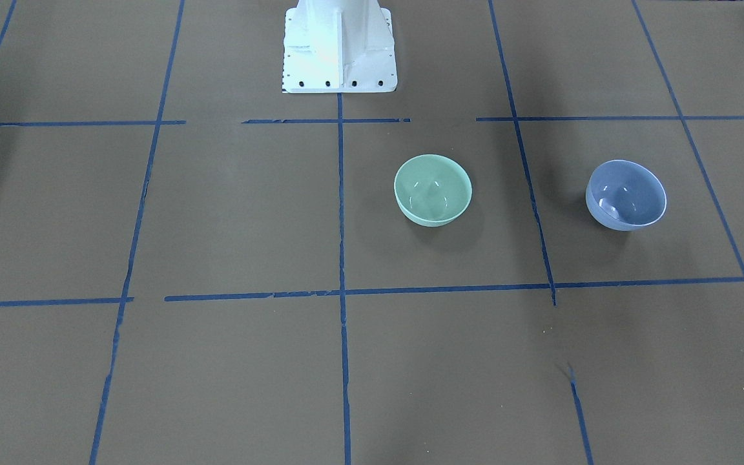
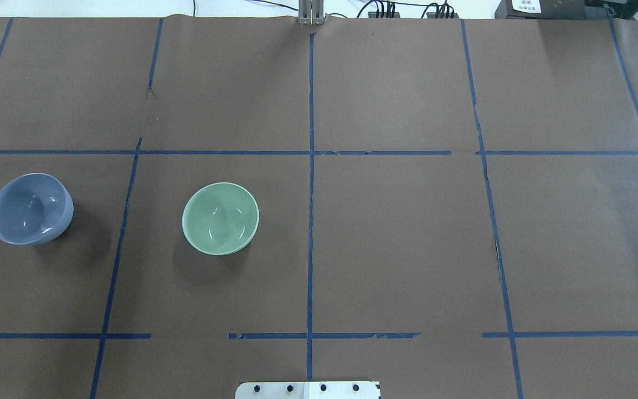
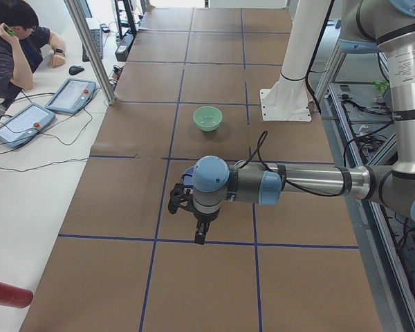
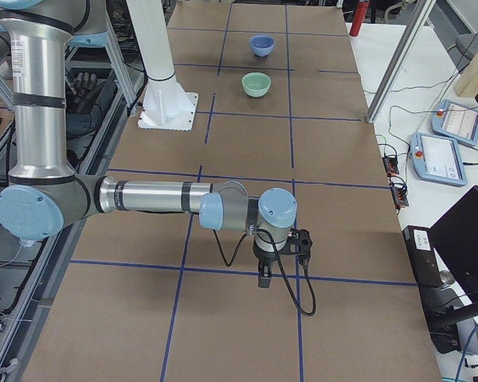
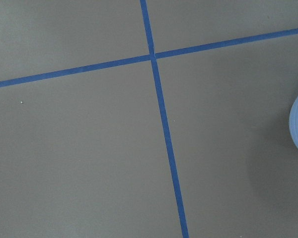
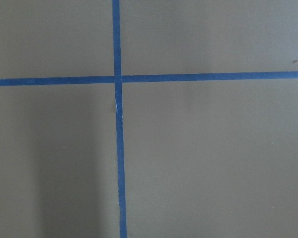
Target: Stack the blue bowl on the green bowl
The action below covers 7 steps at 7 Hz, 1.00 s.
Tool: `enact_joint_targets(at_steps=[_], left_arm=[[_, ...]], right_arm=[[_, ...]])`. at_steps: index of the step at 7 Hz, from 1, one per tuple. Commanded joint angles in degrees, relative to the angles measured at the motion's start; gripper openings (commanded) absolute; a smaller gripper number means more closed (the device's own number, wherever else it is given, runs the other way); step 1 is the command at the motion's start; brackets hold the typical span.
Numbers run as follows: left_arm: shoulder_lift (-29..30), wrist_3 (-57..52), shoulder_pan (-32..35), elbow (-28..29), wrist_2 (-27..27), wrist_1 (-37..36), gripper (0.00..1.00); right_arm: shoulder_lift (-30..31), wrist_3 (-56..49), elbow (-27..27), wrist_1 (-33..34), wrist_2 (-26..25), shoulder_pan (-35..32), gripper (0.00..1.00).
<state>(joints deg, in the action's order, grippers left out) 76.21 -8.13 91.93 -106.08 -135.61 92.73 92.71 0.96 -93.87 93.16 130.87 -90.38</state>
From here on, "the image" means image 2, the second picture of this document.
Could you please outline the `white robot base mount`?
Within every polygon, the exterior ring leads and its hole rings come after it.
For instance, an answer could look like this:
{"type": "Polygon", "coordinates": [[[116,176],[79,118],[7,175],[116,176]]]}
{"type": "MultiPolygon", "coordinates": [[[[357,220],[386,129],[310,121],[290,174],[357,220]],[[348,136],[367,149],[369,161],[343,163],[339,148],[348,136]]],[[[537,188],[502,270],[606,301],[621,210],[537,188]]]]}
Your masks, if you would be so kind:
{"type": "Polygon", "coordinates": [[[380,383],[374,381],[246,382],[239,384],[235,398],[381,398],[380,383]]]}

